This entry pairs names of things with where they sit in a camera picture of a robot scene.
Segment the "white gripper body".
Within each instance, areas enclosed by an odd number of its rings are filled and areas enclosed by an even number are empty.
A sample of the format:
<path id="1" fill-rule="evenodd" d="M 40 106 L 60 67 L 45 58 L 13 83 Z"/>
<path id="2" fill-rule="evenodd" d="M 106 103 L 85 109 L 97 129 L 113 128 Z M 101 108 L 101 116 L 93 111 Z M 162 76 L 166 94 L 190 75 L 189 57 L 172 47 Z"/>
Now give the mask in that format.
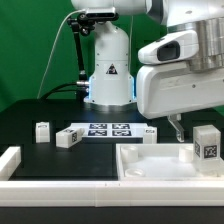
<path id="1" fill-rule="evenodd" d="M 143 66 L 137 107 L 148 119 L 224 105 L 224 68 L 193 73 L 185 62 Z"/>

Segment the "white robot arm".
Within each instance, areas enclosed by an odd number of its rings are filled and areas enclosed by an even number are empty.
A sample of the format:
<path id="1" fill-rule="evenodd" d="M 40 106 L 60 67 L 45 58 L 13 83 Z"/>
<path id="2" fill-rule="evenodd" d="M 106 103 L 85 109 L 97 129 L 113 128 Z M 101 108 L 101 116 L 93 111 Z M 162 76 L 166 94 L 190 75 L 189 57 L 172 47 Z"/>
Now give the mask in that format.
<path id="1" fill-rule="evenodd" d="M 185 112 L 224 105 L 224 0 L 71 0 L 88 17 L 112 10 L 145 13 L 167 34 L 138 52 L 137 106 L 166 116 L 179 141 Z"/>

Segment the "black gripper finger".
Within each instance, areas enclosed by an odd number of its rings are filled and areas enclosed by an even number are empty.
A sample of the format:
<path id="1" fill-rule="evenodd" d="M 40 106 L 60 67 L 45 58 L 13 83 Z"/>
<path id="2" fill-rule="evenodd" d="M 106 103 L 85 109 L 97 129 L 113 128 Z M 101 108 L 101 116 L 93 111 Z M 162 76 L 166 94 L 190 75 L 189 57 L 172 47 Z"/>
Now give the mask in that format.
<path id="1" fill-rule="evenodd" d="M 169 123 L 173 126 L 176 131 L 176 138 L 179 142 L 184 142 L 184 128 L 181 126 L 181 115 L 173 114 L 168 116 Z"/>

